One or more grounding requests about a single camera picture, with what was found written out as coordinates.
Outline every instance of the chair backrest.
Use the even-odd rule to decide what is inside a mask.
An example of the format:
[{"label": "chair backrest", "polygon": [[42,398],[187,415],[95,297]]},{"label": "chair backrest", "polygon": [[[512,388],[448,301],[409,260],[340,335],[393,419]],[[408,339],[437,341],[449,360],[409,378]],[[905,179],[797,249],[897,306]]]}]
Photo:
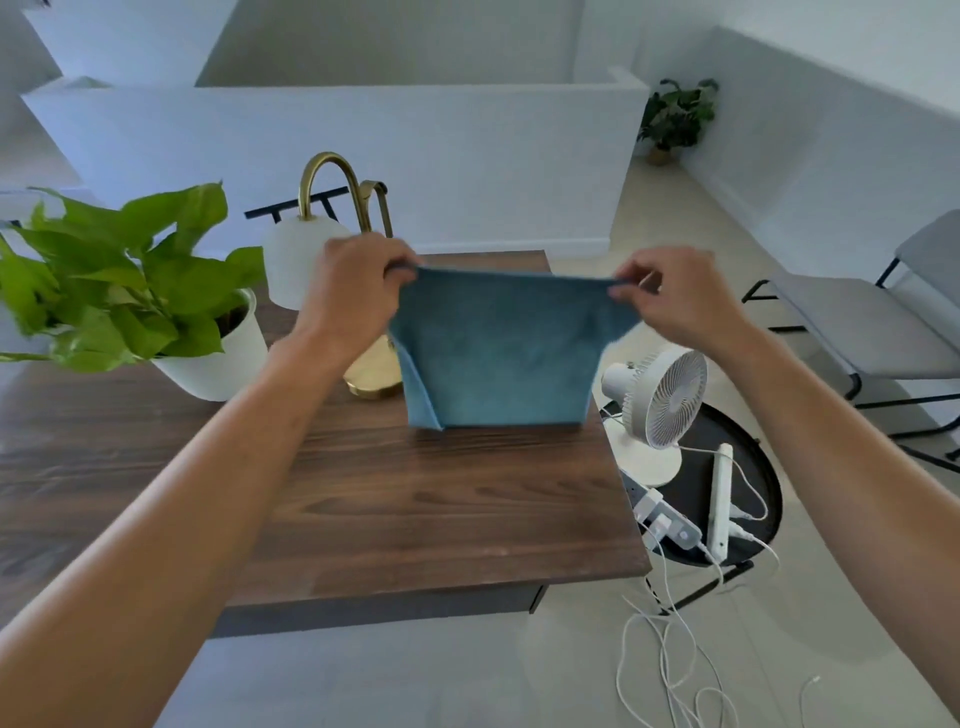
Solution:
[{"label": "chair backrest", "polygon": [[897,248],[906,266],[960,306],[960,209],[941,215]]}]

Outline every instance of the fan base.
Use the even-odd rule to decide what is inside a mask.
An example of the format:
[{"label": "fan base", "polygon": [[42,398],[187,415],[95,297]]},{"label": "fan base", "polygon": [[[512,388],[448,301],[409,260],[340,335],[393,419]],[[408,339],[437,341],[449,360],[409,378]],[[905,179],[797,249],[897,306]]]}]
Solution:
[{"label": "fan base", "polygon": [[680,472],[683,460],[680,448],[650,448],[628,435],[616,420],[605,420],[603,426],[617,466],[640,485],[658,488]]}]

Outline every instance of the wooden table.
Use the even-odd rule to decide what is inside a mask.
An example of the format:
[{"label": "wooden table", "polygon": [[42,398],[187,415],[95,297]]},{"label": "wooden table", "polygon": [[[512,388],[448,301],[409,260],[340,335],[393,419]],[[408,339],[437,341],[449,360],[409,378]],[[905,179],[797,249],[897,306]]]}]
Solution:
[{"label": "wooden table", "polygon": [[[431,256],[549,270],[543,253]],[[268,342],[295,314],[261,293]],[[0,365],[0,624],[92,542],[219,405],[150,365]],[[414,430],[403,397],[338,386],[214,636],[533,611],[548,584],[650,569],[599,416]]]}]

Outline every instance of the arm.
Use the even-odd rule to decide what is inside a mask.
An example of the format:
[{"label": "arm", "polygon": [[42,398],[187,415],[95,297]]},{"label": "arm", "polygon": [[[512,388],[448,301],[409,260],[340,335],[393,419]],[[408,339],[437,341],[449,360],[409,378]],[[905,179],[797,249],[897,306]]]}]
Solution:
[{"label": "arm", "polygon": [[331,240],[294,331],[0,632],[5,726],[153,725],[227,601],[310,421],[414,276],[401,241]]},{"label": "arm", "polygon": [[753,326],[709,255],[641,251],[617,274],[639,282],[651,272],[659,293],[611,294],[723,368],[853,587],[960,716],[960,499]]}]

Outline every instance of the white wall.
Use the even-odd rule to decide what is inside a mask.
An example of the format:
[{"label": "white wall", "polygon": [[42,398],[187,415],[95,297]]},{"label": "white wall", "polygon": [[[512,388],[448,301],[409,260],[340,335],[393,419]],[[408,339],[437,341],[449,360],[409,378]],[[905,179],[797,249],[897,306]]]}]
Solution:
[{"label": "white wall", "polygon": [[[876,279],[903,240],[960,207],[960,121],[731,31],[694,63],[719,80],[720,106],[684,165],[787,269]],[[960,345],[957,311],[915,279],[903,285]],[[930,411],[956,416],[950,404]]]},{"label": "white wall", "polygon": [[203,85],[566,83],[583,4],[244,0]]},{"label": "white wall", "polygon": [[[396,234],[420,250],[599,254],[609,245],[647,88],[597,85],[79,88],[27,97],[97,197],[223,180],[230,218],[206,250],[257,244],[243,211],[296,196],[330,149],[384,181]],[[343,184],[333,168],[316,188]],[[338,214],[355,225],[349,201]]]},{"label": "white wall", "polygon": [[25,11],[69,78],[193,85],[237,0],[71,0]]},{"label": "white wall", "polygon": [[748,36],[931,109],[960,116],[956,0],[750,0]]},{"label": "white wall", "polygon": [[573,82],[603,81],[612,65],[629,68],[644,15],[643,3],[637,0],[586,0],[577,35]]},{"label": "white wall", "polygon": [[695,84],[710,75],[694,61],[712,30],[738,7],[734,0],[637,0],[640,37],[634,75],[655,88],[664,77]]},{"label": "white wall", "polygon": [[20,94],[60,75],[18,5],[0,0],[0,137],[33,120]]}]

